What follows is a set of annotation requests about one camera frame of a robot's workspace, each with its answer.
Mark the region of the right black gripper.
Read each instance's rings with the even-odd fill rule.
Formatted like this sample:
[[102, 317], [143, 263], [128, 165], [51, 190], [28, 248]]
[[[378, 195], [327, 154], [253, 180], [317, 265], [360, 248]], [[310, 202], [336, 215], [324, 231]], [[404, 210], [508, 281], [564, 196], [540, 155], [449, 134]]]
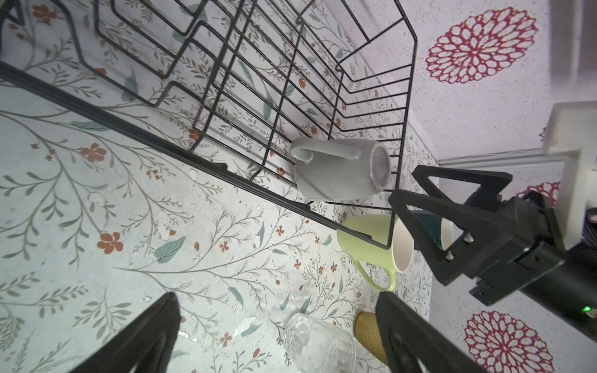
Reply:
[[[482, 264], [511, 239], [511, 219], [497, 210], [501, 193], [513, 180], [509, 173], [417, 166], [412, 177], [428, 195], [395, 190], [390, 204], [423, 254], [436, 280], [447, 286], [460, 275], [476, 276]], [[432, 179], [469, 192], [459, 205]], [[516, 214], [524, 234], [514, 248], [499, 255], [470, 294], [492, 306], [522, 292], [591, 340], [596, 340], [596, 249], [580, 242], [564, 248], [555, 212], [539, 193], [516, 197], [524, 211]], [[418, 218], [439, 217], [440, 244]]]

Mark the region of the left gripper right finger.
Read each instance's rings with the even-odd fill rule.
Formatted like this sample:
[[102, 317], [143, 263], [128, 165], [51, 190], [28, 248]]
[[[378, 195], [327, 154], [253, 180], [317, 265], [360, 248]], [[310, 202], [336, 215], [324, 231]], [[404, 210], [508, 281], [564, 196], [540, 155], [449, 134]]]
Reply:
[[392, 372], [485, 371], [392, 292], [379, 294], [376, 320]]

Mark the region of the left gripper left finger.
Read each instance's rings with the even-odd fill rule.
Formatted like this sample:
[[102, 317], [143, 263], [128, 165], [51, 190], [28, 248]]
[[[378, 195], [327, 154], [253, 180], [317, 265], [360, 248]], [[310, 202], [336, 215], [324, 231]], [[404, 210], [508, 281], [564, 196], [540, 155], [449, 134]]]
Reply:
[[74, 372], [165, 372], [180, 329], [180, 305], [167, 292]]

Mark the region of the grey mug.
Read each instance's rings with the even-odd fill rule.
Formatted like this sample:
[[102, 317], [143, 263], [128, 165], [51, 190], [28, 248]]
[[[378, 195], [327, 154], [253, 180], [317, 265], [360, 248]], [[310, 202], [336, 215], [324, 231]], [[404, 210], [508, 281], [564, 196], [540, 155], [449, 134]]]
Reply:
[[306, 200], [362, 200], [382, 192], [390, 182], [390, 154], [377, 141], [298, 138], [290, 154], [296, 186]]

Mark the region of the clear glass cup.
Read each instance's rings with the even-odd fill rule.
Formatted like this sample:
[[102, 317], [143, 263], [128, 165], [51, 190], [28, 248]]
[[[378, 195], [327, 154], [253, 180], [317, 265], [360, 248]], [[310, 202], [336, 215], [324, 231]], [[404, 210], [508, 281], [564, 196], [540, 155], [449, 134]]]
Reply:
[[283, 346], [301, 372], [350, 373], [356, 366], [356, 343], [347, 331], [297, 313], [285, 326]]

